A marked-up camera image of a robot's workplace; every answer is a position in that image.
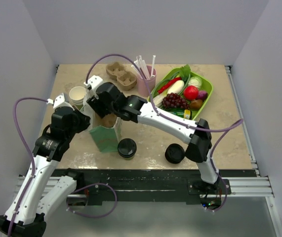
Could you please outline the printed paper takeout bag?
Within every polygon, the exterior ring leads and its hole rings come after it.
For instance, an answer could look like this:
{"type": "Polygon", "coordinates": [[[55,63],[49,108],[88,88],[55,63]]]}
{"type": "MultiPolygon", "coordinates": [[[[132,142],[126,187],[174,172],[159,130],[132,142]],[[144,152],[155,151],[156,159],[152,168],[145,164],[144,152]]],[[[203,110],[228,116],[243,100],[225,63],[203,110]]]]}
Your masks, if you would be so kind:
{"type": "Polygon", "coordinates": [[[121,118],[117,117],[116,124],[112,128],[101,126],[101,119],[87,104],[81,108],[81,112],[91,118],[88,131],[98,150],[102,153],[116,152],[121,140],[121,118]]]}

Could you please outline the black plastic cup lid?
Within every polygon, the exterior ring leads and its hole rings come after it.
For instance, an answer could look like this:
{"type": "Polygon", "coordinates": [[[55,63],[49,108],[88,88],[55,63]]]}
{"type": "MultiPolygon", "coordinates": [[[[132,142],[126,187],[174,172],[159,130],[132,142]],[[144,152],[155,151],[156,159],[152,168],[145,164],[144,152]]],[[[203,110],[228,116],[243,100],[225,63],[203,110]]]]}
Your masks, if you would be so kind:
{"type": "Polygon", "coordinates": [[[117,150],[119,155],[135,154],[137,151],[137,145],[134,140],[130,138],[124,138],[118,143],[117,150]]]}

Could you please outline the green paper coffee cup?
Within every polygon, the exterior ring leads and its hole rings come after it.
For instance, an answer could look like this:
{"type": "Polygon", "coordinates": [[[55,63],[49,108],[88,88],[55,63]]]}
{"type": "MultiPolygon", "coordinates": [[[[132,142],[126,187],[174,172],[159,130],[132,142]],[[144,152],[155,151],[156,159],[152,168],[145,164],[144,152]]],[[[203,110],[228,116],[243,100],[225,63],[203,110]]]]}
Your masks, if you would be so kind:
{"type": "Polygon", "coordinates": [[[130,154],[130,155],[120,154],[120,156],[125,160],[131,160],[134,158],[135,154],[130,154]]]}

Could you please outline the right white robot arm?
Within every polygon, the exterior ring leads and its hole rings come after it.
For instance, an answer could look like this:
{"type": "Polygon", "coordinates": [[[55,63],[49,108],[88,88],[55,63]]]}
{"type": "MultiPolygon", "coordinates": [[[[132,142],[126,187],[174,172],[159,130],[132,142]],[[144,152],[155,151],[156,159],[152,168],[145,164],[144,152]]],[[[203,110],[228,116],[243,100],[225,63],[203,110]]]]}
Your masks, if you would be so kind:
{"type": "Polygon", "coordinates": [[[124,121],[160,129],[187,144],[185,157],[197,164],[204,191],[214,194],[220,189],[217,171],[212,167],[209,154],[212,144],[207,121],[195,122],[180,118],[158,109],[144,98],[125,96],[111,82],[87,82],[85,87],[87,103],[99,117],[115,114],[124,121]]]}

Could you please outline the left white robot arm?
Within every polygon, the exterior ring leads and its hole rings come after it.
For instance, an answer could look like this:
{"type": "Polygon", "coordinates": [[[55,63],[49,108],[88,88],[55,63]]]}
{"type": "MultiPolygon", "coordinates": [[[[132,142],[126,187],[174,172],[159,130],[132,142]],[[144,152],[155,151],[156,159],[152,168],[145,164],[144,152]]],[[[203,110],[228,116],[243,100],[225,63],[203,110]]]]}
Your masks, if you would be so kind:
{"type": "Polygon", "coordinates": [[[41,237],[46,221],[67,194],[81,193],[85,181],[81,174],[71,172],[49,191],[43,194],[52,173],[69,149],[77,133],[86,130],[90,117],[71,107],[59,107],[51,116],[36,140],[31,163],[22,186],[5,214],[0,215],[0,232],[10,237],[41,237]]]}

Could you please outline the stack of pulp carriers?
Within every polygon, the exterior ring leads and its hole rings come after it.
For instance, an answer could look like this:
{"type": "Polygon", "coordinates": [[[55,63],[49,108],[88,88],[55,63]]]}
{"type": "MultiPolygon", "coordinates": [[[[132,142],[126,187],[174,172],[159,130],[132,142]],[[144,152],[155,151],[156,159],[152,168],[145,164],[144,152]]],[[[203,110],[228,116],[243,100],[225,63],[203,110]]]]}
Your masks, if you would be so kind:
{"type": "Polygon", "coordinates": [[[137,84],[136,75],[127,71],[124,65],[119,62],[108,64],[106,66],[106,73],[111,79],[115,80],[124,91],[133,89],[137,84]]]}

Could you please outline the stack of paper cups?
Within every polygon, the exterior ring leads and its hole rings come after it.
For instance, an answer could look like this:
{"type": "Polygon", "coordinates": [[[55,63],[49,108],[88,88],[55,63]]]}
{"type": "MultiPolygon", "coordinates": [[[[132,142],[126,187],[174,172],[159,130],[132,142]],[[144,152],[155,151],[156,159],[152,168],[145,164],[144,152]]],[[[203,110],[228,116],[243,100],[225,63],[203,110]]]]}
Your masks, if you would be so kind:
{"type": "Polygon", "coordinates": [[[86,96],[86,88],[82,86],[75,86],[69,92],[69,97],[74,104],[83,104],[86,96]]]}

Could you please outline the pink straw holder cup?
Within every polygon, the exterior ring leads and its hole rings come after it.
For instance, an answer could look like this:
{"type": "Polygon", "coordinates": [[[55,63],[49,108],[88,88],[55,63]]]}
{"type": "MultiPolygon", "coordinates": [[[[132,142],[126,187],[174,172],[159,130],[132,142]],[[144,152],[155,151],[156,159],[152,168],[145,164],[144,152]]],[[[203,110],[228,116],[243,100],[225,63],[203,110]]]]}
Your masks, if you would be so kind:
{"type": "Polygon", "coordinates": [[[153,77],[147,80],[143,80],[142,74],[139,74],[137,76],[137,91],[138,94],[142,97],[148,97],[150,92],[153,91],[153,89],[156,86],[156,70],[153,69],[153,77]]]}

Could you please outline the white radish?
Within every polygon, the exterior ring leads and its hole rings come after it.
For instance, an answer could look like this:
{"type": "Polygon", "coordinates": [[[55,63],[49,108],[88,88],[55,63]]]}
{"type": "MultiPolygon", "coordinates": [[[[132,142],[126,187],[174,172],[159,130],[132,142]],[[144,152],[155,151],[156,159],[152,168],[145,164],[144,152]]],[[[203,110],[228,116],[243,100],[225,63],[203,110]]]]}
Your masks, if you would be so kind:
{"type": "Polygon", "coordinates": [[[178,80],[168,89],[167,93],[168,94],[172,94],[172,93],[180,94],[184,85],[185,83],[183,82],[183,80],[178,80]]]}

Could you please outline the red chili pepper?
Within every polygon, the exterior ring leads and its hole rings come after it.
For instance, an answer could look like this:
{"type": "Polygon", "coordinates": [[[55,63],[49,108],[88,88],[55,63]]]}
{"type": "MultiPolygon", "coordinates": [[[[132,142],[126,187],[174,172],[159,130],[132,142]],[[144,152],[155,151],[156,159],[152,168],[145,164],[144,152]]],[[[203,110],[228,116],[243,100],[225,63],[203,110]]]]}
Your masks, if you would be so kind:
{"type": "Polygon", "coordinates": [[[182,80],[181,77],[176,77],[172,80],[170,80],[166,85],[162,86],[159,90],[158,93],[161,94],[163,93],[165,90],[167,90],[169,87],[171,87],[175,82],[182,80]]]}

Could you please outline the green plastic tray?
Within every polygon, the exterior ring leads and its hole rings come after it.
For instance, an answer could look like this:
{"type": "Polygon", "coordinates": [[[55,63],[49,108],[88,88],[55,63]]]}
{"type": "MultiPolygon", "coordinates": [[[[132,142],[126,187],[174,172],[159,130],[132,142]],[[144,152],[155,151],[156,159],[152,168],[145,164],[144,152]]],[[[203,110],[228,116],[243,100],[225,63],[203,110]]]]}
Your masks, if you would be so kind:
{"type": "Polygon", "coordinates": [[[175,68],[151,91],[154,105],[171,114],[193,120],[204,108],[213,85],[191,71],[189,65],[175,68]]]}

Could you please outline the green glass bottle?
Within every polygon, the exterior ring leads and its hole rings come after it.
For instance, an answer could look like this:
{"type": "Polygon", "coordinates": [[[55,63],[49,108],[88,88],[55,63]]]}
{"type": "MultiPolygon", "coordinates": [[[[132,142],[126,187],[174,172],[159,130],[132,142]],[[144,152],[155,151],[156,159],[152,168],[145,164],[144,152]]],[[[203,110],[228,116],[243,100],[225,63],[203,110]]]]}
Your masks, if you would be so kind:
{"type": "Polygon", "coordinates": [[[170,112],[171,114],[181,117],[183,119],[192,120],[193,119],[193,113],[190,110],[174,110],[170,112]]]}

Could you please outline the stack of black lids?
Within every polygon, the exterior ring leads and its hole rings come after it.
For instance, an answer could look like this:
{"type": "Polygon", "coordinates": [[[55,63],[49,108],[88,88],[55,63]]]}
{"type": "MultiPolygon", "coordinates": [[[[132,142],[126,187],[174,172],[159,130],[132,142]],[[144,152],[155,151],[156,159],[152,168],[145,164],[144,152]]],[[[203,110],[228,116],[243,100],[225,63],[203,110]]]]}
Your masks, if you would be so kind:
{"type": "Polygon", "coordinates": [[[185,151],[179,144],[170,144],[165,150],[165,158],[169,163],[178,164],[185,158],[185,151]]]}

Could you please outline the green cabbage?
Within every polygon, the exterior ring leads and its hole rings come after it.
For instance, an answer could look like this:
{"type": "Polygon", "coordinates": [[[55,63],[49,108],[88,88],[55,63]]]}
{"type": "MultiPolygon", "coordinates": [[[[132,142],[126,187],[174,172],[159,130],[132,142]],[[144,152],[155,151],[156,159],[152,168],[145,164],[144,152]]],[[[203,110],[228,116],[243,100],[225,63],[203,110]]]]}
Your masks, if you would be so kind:
{"type": "Polygon", "coordinates": [[[195,86],[197,89],[200,89],[202,86],[202,79],[200,77],[191,77],[188,86],[195,86]]]}

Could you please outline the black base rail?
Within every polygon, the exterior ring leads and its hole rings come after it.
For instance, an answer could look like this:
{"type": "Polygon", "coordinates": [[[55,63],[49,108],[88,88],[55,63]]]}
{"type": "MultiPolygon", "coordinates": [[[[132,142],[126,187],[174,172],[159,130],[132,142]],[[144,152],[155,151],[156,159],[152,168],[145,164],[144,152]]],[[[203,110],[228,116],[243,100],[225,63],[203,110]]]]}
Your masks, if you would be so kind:
{"type": "Polygon", "coordinates": [[[271,198],[267,177],[254,170],[222,170],[224,178],[206,184],[197,170],[57,169],[30,185],[26,198],[43,209],[68,199],[72,205],[120,202],[184,202],[219,207],[229,197],[271,198]]]}

